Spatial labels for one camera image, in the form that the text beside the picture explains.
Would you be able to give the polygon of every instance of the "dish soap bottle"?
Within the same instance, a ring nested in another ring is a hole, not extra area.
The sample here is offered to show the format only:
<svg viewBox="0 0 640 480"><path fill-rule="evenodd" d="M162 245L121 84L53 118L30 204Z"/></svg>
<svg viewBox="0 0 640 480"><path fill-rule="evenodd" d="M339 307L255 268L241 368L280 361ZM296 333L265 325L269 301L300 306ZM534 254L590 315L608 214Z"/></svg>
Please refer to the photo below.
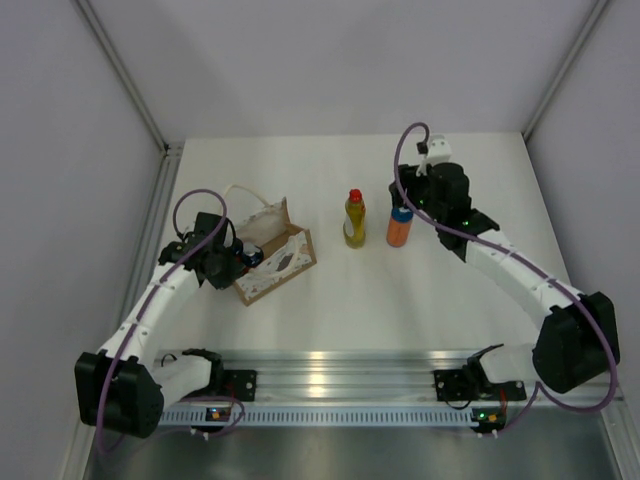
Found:
<svg viewBox="0 0 640 480"><path fill-rule="evenodd" d="M347 211L347 218L345 218L344 226L342 227L344 240L351 248L360 248L364 245L366 237L364 232L366 209L360 190L353 189L349 192L349 198L344 204L344 209Z"/></svg>

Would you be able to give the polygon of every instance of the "black mounting bracket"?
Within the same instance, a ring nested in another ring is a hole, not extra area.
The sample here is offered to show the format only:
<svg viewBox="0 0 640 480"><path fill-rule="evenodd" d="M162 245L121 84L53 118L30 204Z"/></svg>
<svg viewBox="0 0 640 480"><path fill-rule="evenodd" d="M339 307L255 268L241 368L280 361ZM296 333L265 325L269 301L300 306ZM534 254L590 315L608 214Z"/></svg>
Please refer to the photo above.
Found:
<svg viewBox="0 0 640 480"><path fill-rule="evenodd" d="M253 402L256 396L258 372L255 370L225 370L222 357L203 349L189 349L183 355L196 355L212 363L209 385L187 395L189 397L225 396L237 398L241 402Z"/></svg>
<svg viewBox="0 0 640 480"><path fill-rule="evenodd" d="M462 368L434 370L433 377L439 402L469 402L474 400L499 402L526 400L527 393L522 382L491 383L480 365L485 353L501 347L494 345L475 353Z"/></svg>

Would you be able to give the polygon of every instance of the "white table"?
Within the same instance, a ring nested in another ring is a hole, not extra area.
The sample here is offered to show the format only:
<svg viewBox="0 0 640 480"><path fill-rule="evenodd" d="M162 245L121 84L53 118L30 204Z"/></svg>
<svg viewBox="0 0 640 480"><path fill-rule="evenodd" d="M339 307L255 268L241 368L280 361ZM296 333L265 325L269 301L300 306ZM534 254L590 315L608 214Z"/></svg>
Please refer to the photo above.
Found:
<svg viewBox="0 0 640 480"><path fill-rule="evenodd" d="M530 258L561 280L566 270L519 133L452 134L452 161L471 179L475 207L496 220ZM171 208L186 191L229 183L286 196L292 221L311 229L318 264L255 304L233 289L208 284L190 300L167 337L166 349L212 350L449 350L534 342L524 312L439 243L432 227L414 220L408 244L387 245L387 190L398 135L193 139L186 143ZM417 137L404 163L417 163ZM367 205L367 242L348 248L342 237L344 201L360 188ZM230 218L255 212L256 200L234 191ZM185 227L198 211L216 211L213 197L185 202ZM175 239L170 215L161 245Z"/></svg>

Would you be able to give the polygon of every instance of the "white wall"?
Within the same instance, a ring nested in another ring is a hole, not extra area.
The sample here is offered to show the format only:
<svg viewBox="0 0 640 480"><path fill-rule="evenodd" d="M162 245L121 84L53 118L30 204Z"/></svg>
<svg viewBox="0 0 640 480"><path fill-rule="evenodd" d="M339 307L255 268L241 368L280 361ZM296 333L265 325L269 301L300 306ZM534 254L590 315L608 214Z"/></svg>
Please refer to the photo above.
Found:
<svg viewBox="0 0 640 480"><path fill-rule="evenodd" d="M529 147L572 280L615 303L640 425L638 20L640 2L613 2Z"/></svg>
<svg viewBox="0 0 640 480"><path fill-rule="evenodd" d="M0 5L0 477L55 478L158 166L68 0Z"/></svg>
<svg viewBox="0 0 640 480"><path fill-rule="evenodd" d="M94 0L186 137L520 131L594 0Z"/></svg>

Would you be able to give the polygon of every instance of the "cable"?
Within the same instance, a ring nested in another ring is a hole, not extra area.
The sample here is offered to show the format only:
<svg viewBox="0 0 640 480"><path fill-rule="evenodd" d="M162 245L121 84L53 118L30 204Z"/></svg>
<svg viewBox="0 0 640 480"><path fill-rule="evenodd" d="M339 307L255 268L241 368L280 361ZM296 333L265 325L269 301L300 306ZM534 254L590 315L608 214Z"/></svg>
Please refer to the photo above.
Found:
<svg viewBox="0 0 640 480"><path fill-rule="evenodd" d="M240 415L238 415L238 418L236 420L234 420L234 422L231 425L225 425L222 430L219 430L215 433L208 433L207 436L205 437L206 439L208 438L216 438L216 437L222 437L224 435L228 435L231 432L233 432L233 430L235 430L237 428L238 423L246 416L246 411L245 411L245 406L244 404L236 399L236 398L232 398L232 397L225 397L225 396L218 396L218 397L194 397L194 398L185 398L180 400L179 403L189 403L189 402L193 402L193 401L198 401L198 402L203 402L203 401L207 401L207 402L214 402L214 401L223 401L223 402L229 402L231 404L235 404L238 405L240 407ZM174 433L191 433L191 435L193 435L193 430L191 428L185 428L185 427L175 427L175 428L171 428L168 430L164 430L162 432L156 432L154 433L151 437L149 437L146 441L142 442L140 445L138 445L137 447L135 447L123 460L121 460L120 462L118 462L116 465L111 465L106 464L102 461L102 457L99 457L101 460L101 464L102 464L102 468L106 471L106 472L114 472L117 470L120 470L124 465L126 465L134 456L136 456L138 453L140 453L142 450L144 450L145 448L147 448L152 442L155 442L156 440L166 437L168 435L172 435Z"/></svg>
<svg viewBox="0 0 640 480"><path fill-rule="evenodd" d="M456 406L454 406L454 405L451 405L451 404L449 403L449 400L445 400L445 401L444 401L444 403L446 403L446 404L449 406L449 408L453 408L454 410L464 410L464 409L466 409L469 405L471 405L471 400L467 400L467 403L465 403L465 404L464 404L464 405L462 405L461 407L456 407Z"/></svg>
<svg viewBox="0 0 640 480"><path fill-rule="evenodd" d="M405 192L404 187L402 186L402 183L400 182L399 165L400 165L400 154L402 153L402 147L404 145L404 142L407 139L407 136L416 128L424 129L425 134L426 134L425 135L425 141L429 140L429 127L427 126L427 124L424 123L424 122L412 123L411 125L409 125L407 127L407 129L400 136L400 140L398 141L398 145L396 147L396 151L395 151L395 155L394 155L394 159L393 159L393 174L394 174L396 187L398 188L398 193L402 197L402 200L407 205L407 207L409 207L409 210L411 210L416 216L418 216L418 218L422 219L423 221L427 222L429 225L435 227L438 230L441 230L443 232L449 233L451 235L456 235L457 237L463 238L463 239L465 239L467 241L470 241L470 242L479 243L480 245L484 245L485 247L492 248L493 250L497 250L497 251L499 251L501 253L510 254L512 258L514 258L515 260L520 262L522 265L527 267L530 271L535 273L537 276L539 276L543 280L547 280L549 278L549 275L547 275L544 270L542 270L537 265L531 263L529 260L524 258L522 255L519 255L517 252L512 253L511 250L509 250L508 248L503 247L502 245L490 242L490 241L485 240L483 238L479 238L479 237L477 237L475 235L469 235L468 233L462 232L460 230L456 230L455 228L451 228L451 227L447 227L446 225L442 225L442 224L436 222L435 220L431 219L424 212L418 210L416 208L416 206L413 203L411 203L411 200L409 200L409 197L407 196L407 193ZM549 282L549 285L553 286L556 290L558 290L562 295L564 295L568 300L571 301L571 303L573 303L578 308L580 313L582 313L582 315L584 315L584 317L587 319L587 322L589 322L589 325L591 326L591 328L595 332L596 337L598 338L598 341L600 342L600 344L602 345L602 348L604 349L605 356L607 357L607 363L609 365L609 372L610 372L609 390L607 391L607 395L599 403L597 403L596 405L593 405L591 407L575 407L573 405L567 405L566 403L563 403L562 401L560 401L557 398L553 397L541 382L537 382L536 383L536 389L534 390L534 392L537 394L538 391L541 391L551 402L553 402L557 406L559 406L561 408L564 408L565 410L569 410L571 412L577 412L577 413L595 413L595 412L599 412L600 410L605 408L607 405L609 405L609 403L611 403L611 401L615 397L616 388L618 386L618 369L616 367L616 361L615 361L615 358L613 356L613 352L611 351L611 347L609 346L609 342L607 342L607 339L604 336L604 333L602 332L602 330L598 326L598 323L593 318L593 316L591 315L589 310L587 310L586 307L584 305L582 305L582 303L580 303L580 299L578 297L576 297L573 293L571 293L569 290L567 290L557 280L551 278L551 279L548 280L548 282ZM521 416L522 416L522 412L516 418L519 419Z"/></svg>
<svg viewBox="0 0 640 480"><path fill-rule="evenodd" d="M191 190L190 192L187 192L182 197L180 197L175 207L173 208L173 226L176 229L176 231L178 231L177 223L176 223L178 208L180 208L180 205L182 204L182 202L184 202L191 195L195 195L196 193L208 193L216 197L218 201L222 204L222 217L220 218L218 225L216 225L216 227L213 229L213 231L209 235L207 235L192 250L189 250L189 252L187 252L187 254L184 257L180 258L180 260L178 260L171 268L169 268L169 270L167 270L167 272L162 277L160 277L159 283L166 282L167 278L169 278L169 276L173 272L175 272L187 260L189 260L193 255L195 255L200 249L202 249L211 240L213 240L213 238L216 236L218 231L220 231L220 229L224 225L224 222L227 218L227 204L224 202L224 199L218 193L214 192L213 190L208 190L206 188ZM144 299L144 302L140 307L140 311L136 315L136 320L138 322L133 323L131 325L131 328L129 328L126 335L122 339L122 343L118 347L118 350L116 351L116 354L114 355L113 360L111 360L111 365L109 365L109 369L107 370L107 375L104 378L104 383L102 384L102 390L100 391L100 400L98 401L98 415L96 419L96 445L98 447L98 452L100 452L100 454L102 455L106 455L107 453L114 451L118 447L118 445L122 443L122 440L124 439L124 434L123 434L111 447L107 448L104 445L104 431L103 431L104 430L104 413L105 413L105 407L107 403L107 394L109 392L109 387L111 386L111 380L113 379L113 374L115 373L116 367L118 365L118 361L120 360L120 358L122 358L122 354L124 353L125 348L127 348L127 345L131 341L131 338L133 337L133 334L136 328L138 327L138 324L142 320L142 317L144 316L147 309L149 308L149 305L151 304L151 300L153 300L153 297L155 296L159 288L160 288L159 285L154 285L154 287L151 289L147 297Z"/></svg>
<svg viewBox="0 0 640 480"><path fill-rule="evenodd" d="M509 405L509 401L507 400L507 395L504 393L504 389L500 389L500 411L506 417L507 416L507 406Z"/></svg>
<svg viewBox="0 0 640 480"><path fill-rule="evenodd" d="M238 424L246 415L246 409L244 403L238 400L235 397L225 397L225 396L215 396L215 397L189 397L183 398L180 400L180 403L193 403L193 402L229 402L234 403L240 407L240 415L236 418L230 425L225 425L222 427L222 430L219 430L214 433L209 433L209 437L222 437L223 435L228 435L233 432L236 428L238 428Z"/></svg>
<svg viewBox="0 0 640 480"><path fill-rule="evenodd" d="M167 357L172 357L174 362L178 360L178 358L173 353L165 353L162 356L162 359L160 359L160 367L164 367L164 360Z"/></svg>

